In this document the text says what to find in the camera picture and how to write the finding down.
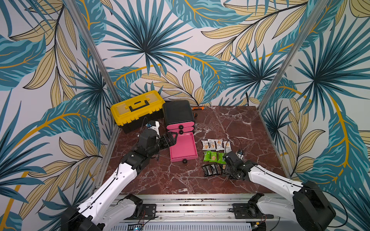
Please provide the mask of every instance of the black mounting plate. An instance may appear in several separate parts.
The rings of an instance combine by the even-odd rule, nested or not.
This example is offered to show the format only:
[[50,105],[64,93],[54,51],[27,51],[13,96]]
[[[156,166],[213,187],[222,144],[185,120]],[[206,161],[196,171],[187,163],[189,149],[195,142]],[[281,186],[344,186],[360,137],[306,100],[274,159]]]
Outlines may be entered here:
[[263,214],[261,211],[257,211],[256,217],[252,217],[248,214],[248,208],[250,204],[232,204],[235,219],[273,219],[274,215]]
[[141,216],[144,217],[128,217],[125,220],[138,220],[138,219],[144,219],[144,220],[149,220],[149,219],[154,219],[155,218],[155,212],[157,210],[157,205],[156,204],[143,204],[142,205],[142,214]]

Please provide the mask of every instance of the pink drawer organizer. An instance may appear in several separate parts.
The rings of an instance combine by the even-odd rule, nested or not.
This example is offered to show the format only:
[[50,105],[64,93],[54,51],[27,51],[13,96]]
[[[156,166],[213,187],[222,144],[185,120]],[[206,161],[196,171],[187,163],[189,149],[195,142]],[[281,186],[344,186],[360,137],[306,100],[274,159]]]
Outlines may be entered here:
[[171,162],[197,159],[193,134],[195,120],[189,102],[166,102],[163,104],[163,114],[166,128],[178,133],[176,144],[169,148]]

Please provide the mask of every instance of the red marble surface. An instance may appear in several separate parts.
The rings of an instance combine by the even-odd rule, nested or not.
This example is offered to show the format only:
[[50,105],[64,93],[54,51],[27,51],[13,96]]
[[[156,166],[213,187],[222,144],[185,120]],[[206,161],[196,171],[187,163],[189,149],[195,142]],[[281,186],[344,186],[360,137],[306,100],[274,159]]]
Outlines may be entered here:
[[[149,165],[124,188],[124,194],[197,194],[197,193],[271,193],[267,188],[242,180],[229,180],[222,176],[204,177],[201,140],[238,137],[241,140],[244,160],[250,159],[285,176],[278,157],[268,138],[261,118],[254,106],[212,106],[195,111],[194,139],[198,159],[187,164],[170,161],[169,149],[160,152],[159,161],[151,159]],[[121,158],[136,143],[140,129],[118,136],[109,162],[104,181],[116,170]],[[163,119],[160,120],[160,134],[165,132]],[[231,140],[233,151],[239,149],[239,141]]]

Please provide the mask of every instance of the wallpaper wall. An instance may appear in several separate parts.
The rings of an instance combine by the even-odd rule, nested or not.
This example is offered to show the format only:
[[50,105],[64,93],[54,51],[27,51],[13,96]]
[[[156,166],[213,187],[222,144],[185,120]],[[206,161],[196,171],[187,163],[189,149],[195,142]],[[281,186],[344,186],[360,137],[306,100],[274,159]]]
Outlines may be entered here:
[[316,1],[110,0],[104,27],[90,31],[105,34],[97,48],[122,100],[155,89],[192,105],[245,105],[247,93],[252,105]]
[[[327,19],[325,30],[313,28],[316,39],[307,38],[262,116],[290,176],[316,182],[345,205],[347,225],[330,230],[367,231],[370,1],[336,4],[335,17]],[[346,216],[340,203],[333,202],[337,222],[332,226],[339,226]]]
[[[81,4],[93,33],[101,3]],[[100,170],[112,101],[63,1],[0,11],[0,230],[58,230]]]

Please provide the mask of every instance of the toolbox lid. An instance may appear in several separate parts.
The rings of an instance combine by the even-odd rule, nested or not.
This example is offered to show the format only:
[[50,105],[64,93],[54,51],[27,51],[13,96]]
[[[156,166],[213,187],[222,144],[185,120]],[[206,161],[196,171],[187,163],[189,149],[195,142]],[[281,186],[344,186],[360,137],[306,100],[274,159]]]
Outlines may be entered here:
[[111,106],[111,112],[117,125],[123,126],[139,117],[162,109],[164,100],[157,91],[135,96]]

